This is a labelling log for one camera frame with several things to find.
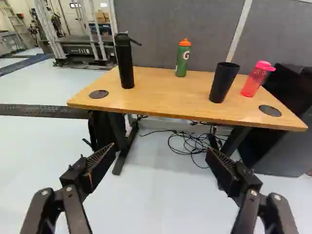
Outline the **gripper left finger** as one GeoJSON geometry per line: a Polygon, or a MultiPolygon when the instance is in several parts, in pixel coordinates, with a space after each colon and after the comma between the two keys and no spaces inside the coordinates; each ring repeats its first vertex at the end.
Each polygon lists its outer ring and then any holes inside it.
{"type": "Polygon", "coordinates": [[[20,233],[53,234],[61,213],[65,213],[69,233],[92,233],[83,202],[94,192],[114,160],[113,143],[88,157],[81,156],[60,176],[59,190],[43,188],[33,195],[20,233]]]}

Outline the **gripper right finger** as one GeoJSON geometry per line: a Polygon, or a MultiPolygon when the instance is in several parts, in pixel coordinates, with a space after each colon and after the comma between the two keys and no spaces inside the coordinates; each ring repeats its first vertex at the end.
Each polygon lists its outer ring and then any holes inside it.
{"type": "Polygon", "coordinates": [[[288,200],[277,193],[260,192],[262,181],[242,162],[208,147],[206,163],[227,196],[239,207],[231,232],[252,234],[258,218],[267,234],[296,234],[298,229],[288,200]]]}

